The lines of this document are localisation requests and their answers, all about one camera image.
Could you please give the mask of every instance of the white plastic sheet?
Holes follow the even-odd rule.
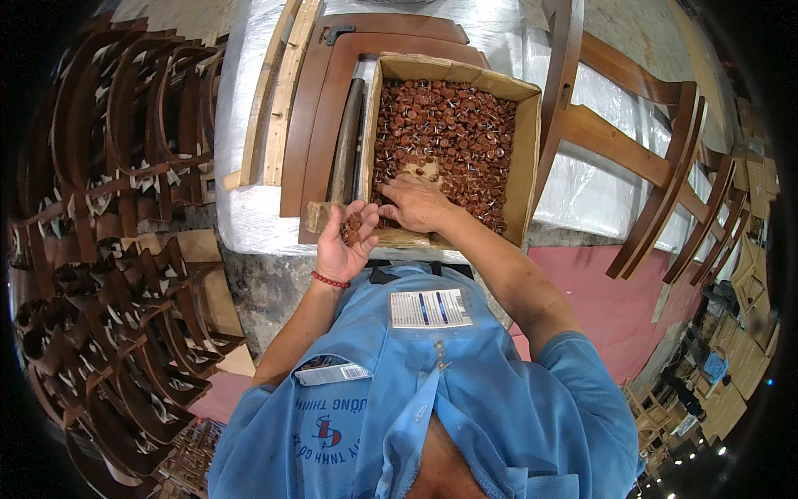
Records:
[[[215,135],[215,171],[219,178],[240,169],[255,83],[271,32],[282,10],[276,0],[242,0],[227,44],[219,87]],[[436,0],[426,4],[373,4],[330,0],[324,14],[402,12],[450,18],[463,26],[470,45],[485,52],[491,68],[545,88],[551,52],[549,34],[523,27],[516,0]],[[373,63],[361,63],[358,76],[370,83]],[[670,133],[661,111],[651,103],[580,66],[572,101],[584,104],[624,133],[664,156]],[[699,168],[689,182],[706,201],[711,189]],[[624,168],[593,153],[563,144],[555,158],[534,220],[624,240],[648,197],[650,186]],[[297,244],[298,218],[279,218],[280,187],[254,185],[216,195],[219,233],[232,251],[276,255],[313,255],[315,246]],[[721,223],[727,211],[721,212]],[[677,207],[656,248],[678,252],[695,220]],[[713,238],[698,253],[703,260]],[[462,263],[458,251],[389,250],[376,258],[439,259]]]

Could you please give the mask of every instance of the curved wooden chair back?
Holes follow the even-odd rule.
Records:
[[[670,269],[665,281],[675,282],[688,268],[706,235],[722,236],[717,214],[731,186],[733,164],[721,162],[722,171],[705,204],[687,183],[697,157],[706,115],[705,98],[694,81],[662,81],[640,65],[582,31],[583,0],[544,0],[551,27],[551,64],[543,95],[542,143],[533,209],[543,193],[551,165],[565,140],[595,152],[652,184],[651,194],[618,252],[607,275],[630,279],[662,234],[677,203],[698,219],[696,230]],[[591,67],[621,88],[667,108],[673,132],[665,157],[646,149],[585,105],[570,103],[576,62]]]

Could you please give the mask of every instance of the concrete floor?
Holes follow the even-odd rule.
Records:
[[[115,2],[109,0],[109,3],[113,6]],[[631,57],[655,77],[665,81],[697,80],[702,88],[715,87],[720,104],[712,106],[710,102],[710,108],[714,109],[709,111],[704,142],[712,149],[729,151],[734,134],[733,120],[729,117],[736,116],[731,86],[707,37],[697,28],[697,34],[685,36],[683,19],[680,29],[680,20],[674,16],[674,9],[679,9],[675,0],[587,0],[585,3],[585,30]],[[539,0],[520,0],[520,4],[526,22],[547,29]],[[208,40],[229,32],[236,5],[236,0],[121,0],[113,19],[146,16],[150,30],[177,28],[186,38]],[[187,209],[185,220],[170,226],[151,224],[142,229],[175,231],[214,226],[215,206],[208,205]],[[583,232],[543,229],[538,224],[533,224],[527,241],[532,247],[618,243]],[[228,251],[221,242],[219,245],[241,325],[257,363],[309,286],[315,258],[243,255]],[[653,285],[660,289],[660,283]],[[503,323],[509,324],[495,302],[492,309]]]

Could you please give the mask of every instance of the id badge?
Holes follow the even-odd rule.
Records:
[[[478,331],[463,288],[397,291],[388,300],[393,338],[461,338]]]

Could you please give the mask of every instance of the blue shirt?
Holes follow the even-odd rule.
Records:
[[[702,370],[709,376],[710,383],[717,383],[726,376],[726,371],[729,369],[729,360],[727,358],[721,359],[720,355],[715,352],[709,352],[704,367]]]
[[[401,279],[370,284],[361,273],[297,364],[335,355],[373,377],[303,386],[292,372],[250,388],[216,448],[211,499],[403,497],[433,411],[489,497],[626,496],[637,430],[586,336],[563,332],[525,362],[470,279],[419,263],[386,271]],[[472,326],[391,327],[389,293],[454,287]]]

